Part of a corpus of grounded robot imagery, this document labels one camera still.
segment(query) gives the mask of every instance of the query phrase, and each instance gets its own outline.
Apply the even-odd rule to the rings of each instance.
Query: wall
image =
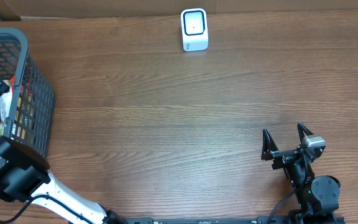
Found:
[[[208,13],[358,9],[358,0],[0,0],[0,17],[156,16],[191,7]]]

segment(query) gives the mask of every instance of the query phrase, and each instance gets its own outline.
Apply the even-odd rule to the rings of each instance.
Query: small white box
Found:
[[[186,9],[180,14],[183,50],[190,52],[208,48],[208,25],[204,9]]]

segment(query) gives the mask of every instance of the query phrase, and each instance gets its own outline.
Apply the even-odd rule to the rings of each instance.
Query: wire mesh basket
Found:
[[[27,37],[21,31],[0,29],[0,79],[10,82],[12,89],[2,134],[46,157],[55,95],[27,51]],[[3,113],[6,108],[0,106]]]

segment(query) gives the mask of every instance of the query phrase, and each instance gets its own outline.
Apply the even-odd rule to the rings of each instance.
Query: black metal base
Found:
[[[128,224],[269,224],[268,216],[259,216],[257,218],[200,218],[200,219],[163,219],[153,220],[152,218],[125,218]],[[344,217],[336,217],[336,222],[322,219],[320,222],[311,220],[304,222],[304,224],[345,224]],[[295,224],[288,217],[274,216],[271,224]]]

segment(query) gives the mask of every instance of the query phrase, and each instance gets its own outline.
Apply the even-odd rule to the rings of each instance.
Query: wood grain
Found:
[[[358,223],[358,10],[210,15],[193,53],[179,21],[0,23],[25,32],[55,88],[55,175],[125,217],[268,215],[290,186],[260,160],[262,129],[293,149],[304,121],[327,142],[314,172],[341,181],[337,215]],[[36,206],[17,221],[35,222],[65,223]]]
[[[194,7],[208,14],[358,9],[358,0],[0,0],[0,17],[12,21],[23,17],[171,16]]]

